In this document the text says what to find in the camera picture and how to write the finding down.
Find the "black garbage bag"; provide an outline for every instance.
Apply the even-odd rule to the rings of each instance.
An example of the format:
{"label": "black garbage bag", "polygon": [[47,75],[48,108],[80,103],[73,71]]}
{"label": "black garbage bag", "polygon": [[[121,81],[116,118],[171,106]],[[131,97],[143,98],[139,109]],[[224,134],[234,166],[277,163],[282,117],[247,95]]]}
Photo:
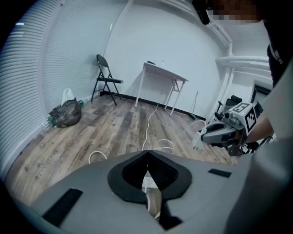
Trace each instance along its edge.
{"label": "black garbage bag", "polygon": [[76,100],[68,100],[61,106],[57,106],[50,113],[56,126],[66,128],[77,124],[81,119],[81,106]]}

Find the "chair leg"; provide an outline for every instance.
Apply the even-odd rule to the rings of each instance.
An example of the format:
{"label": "chair leg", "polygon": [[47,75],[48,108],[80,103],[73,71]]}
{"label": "chair leg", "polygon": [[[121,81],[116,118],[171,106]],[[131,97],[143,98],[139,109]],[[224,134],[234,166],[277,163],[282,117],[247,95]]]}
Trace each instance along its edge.
{"label": "chair leg", "polygon": [[116,89],[116,91],[117,91],[117,93],[118,93],[119,98],[121,99],[121,97],[120,97],[120,93],[118,92],[118,89],[117,89],[115,83],[113,83],[113,84],[114,84],[114,86],[115,86],[115,89]]}
{"label": "chair leg", "polygon": [[95,88],[93,89],[93,92],[92,92],[92,99],[93,99],[93,95],[95,94],[95,90],[96,90],[96,87],[97,87],[97,83],[98,83],[98,79],[97,79],[97,81],[96,81]]}
{"label": "chair leg", "polygon": [[115,106],[117,106],[117,103],[115,102],[115,99],[114,99],[114,97],[113,97],[113,95],[112,95],[112,93],[111,93],[111,91],[110,91],[110,89],[109,89],[109,86],[108,86],[108,84],[105,82],[105,85],[107,86],[107,88],[108,88],[108,90],[109,90],[109,93],[110,93],[110,95],[111,95],[111,97],[112,97],[112,99],[113,99],[113,102],[115,103]]}

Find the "person's arm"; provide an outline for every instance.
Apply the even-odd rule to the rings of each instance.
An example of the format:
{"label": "person's arm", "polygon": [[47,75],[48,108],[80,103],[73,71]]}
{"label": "person's arm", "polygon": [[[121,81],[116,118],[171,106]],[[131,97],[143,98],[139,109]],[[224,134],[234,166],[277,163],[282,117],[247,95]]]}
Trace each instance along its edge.
{"label": "person's arm", "polygon": [[267,116],[262,113],[257,119],[256,125],[248,135],[246,143],[255,142],[263,138],[269,137],[274,133],[271,123]]}

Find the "black rubber pad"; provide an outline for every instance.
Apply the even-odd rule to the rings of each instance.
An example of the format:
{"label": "black rubber pad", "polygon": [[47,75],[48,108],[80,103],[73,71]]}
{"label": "black rubber pad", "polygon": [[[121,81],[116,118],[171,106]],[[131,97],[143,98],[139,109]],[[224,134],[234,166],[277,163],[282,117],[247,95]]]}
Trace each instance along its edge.
{"label": "black rubber pad", "polygon": [[226,177],[229,178],[230,175],[232,174],[231,172],[227,172],[227,171],[223,171],[223,170],[217,170],[217,169],[210,169],[209,173],[218,175],[218,176],[222,176],[222,177]]}
{"label": "black rubber pad", "polygon": [[59,227],[81,195],[82,191],[71,188],[43,215],[43,218]]}

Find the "mop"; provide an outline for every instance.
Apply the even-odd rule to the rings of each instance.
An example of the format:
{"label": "mop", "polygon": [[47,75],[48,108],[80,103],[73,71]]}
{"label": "mop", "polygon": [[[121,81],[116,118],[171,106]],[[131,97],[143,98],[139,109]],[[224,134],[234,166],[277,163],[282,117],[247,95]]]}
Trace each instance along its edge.
{"label": "mop", "polygon": [[189,114],[188,114],[188,116],[189,116],[190,118],[192,118],[193,120],[196,119],[196,117],[194,116],[194,108],[195,108],[195,104],[196,104],[197,94],[198,94],[198,91],[196,92],[195,99],[194,99],[194,101],[193,101],[193,103],[192,103],[192,105],[191,105],[191,109],[192,109],[192,107],[193,107],[193,111],[192,111],[192,113],[191,113],[191,109],[190,109]]}

